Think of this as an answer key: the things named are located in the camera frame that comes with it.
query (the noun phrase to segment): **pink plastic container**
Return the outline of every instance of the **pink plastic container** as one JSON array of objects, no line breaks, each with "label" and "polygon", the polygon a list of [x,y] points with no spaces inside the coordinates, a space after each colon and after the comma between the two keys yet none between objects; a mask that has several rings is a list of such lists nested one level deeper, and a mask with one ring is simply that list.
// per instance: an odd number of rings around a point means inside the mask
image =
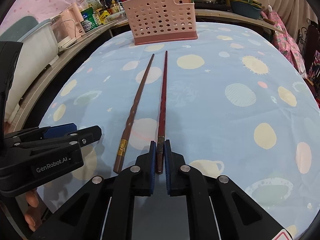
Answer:
[{"label": "pink plastic container", "polygon": [[122,3],[135,45],[196,40],[195,5],[191,0],[128,0]]}]

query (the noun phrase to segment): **brown chopstick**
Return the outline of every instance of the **brown chopstick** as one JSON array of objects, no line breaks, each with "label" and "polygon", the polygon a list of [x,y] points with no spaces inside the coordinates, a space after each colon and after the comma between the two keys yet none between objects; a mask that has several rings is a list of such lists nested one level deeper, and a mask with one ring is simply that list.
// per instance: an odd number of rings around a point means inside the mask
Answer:
[{"label": "brown chopstick", "polygon": [[165,52],[164,69],[162,80],[162,93],[159,114],[158,142],[156,152],[156,173],[163,173],[163,143],[165,137],[165,106],[167,101],[167,68],[168,68],[168,51]]},{"label": "brown chopstick", "polygon": [[119,149],[118,149],[117,156],[116,156],[116,162],[115,162],[115,165],[113,167],[113,171],[115,173],[117,173],[117,174],[119,174],[121,172],[121,170],[122,170],[123,161],[124,161],[124,155],[125,155],[125,152],[127,150],[128,141],[129,141],[129,137],[130,137],[130,133],[131,133],[131,128],[132,128],[132,125],[133,125],[134,117],[136,115],[136,111],[137,111],[137,107],[138,107],[138,104],[139,104],[139,101],[140,101],[140,98],[141,98],[143,87],[144,87],[144,84],[146,83],[147,76],[148,76],[148,73],[149,73],[149,70],[150,70],[150,67],[151,67],[151,64],[152,64],[154,56],[155,56],[155,54],[152,54],[151,59],[149,61],[149,64],[148,64],[148,66],[146,68],[146,71],[144,72],[144,75],[143,75],[143,78],[142,78],[141,83],[139,85],[137,94],[136,94],[136,96],[134,98],[133,105],[132,105],[132,107],[130,109],[130,114],[129,114],[129,117],[128,117],[127,122],[125,124],[124,131],[122,133]]}]

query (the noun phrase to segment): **metal screw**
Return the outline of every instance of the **metal screw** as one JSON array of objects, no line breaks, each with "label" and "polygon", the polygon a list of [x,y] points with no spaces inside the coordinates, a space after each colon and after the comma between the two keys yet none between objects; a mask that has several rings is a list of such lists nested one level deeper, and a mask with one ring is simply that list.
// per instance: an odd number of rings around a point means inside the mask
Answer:
[{"label": "metal screw", "polygon": [[132,171],[132,172],[138,172],[138,171],[140,171],[140,167],[139,167],[139,166],[132,166],[132,167],[130,168],[130,171]]},{"label": "metal screw", "polygon": [[229,178],[227,176],[225,176],[225,175],[222,175],[222,176],[219,177],[219,181],[221,183],[227,183],[229,181]]},{"label": "metal screw", "polygon": [[92,178],[92,182],[94,184],[99,184],[101,181],[102,181],[102,178],[99,177],[99,176],[95,176],[95,177]]},{"label": "metal screw", "polygon": [[184,172],[188,172],[188,171],[191,170],[191,168],[190,168],[190,166],[188,166],[188,165],[182,165],[182,166],[180,167],[180,170],[182,170],[182,171],[184,171]]}]

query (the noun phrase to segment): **triangular cutout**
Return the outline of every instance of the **triangular cutout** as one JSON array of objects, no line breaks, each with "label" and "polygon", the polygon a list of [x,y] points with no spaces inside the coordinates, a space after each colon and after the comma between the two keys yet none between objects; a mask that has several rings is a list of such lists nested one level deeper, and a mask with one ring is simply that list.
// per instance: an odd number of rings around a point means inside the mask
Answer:
[{"label": "triangular cutout", "polygon": [[61,217],[60,221],[76,226],[88,201],[89,193],[83,194]]},{"label": "triangular cutout", "polygon": [[258,214],[253,207],[251,207],[241,196],[239,196],[236,192],[232,194],[233,201],[236,204],[238,213],[241,217],[242,223],[247,226],[256,221],[262,219],[261,215]]}]

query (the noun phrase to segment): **human hand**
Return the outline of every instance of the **human hand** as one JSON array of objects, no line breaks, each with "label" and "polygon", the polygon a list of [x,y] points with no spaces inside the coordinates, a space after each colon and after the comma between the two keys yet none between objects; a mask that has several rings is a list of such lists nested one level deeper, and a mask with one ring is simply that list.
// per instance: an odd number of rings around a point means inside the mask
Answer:
[{"label": "human hand", "polygon": [[39,209],[39,198],[37,189],[26,192],[26,200],[30,205],[27,212],[24,214],[24,218],[29,225],[29,228],[34,232],[42,224],[41,213]]}]

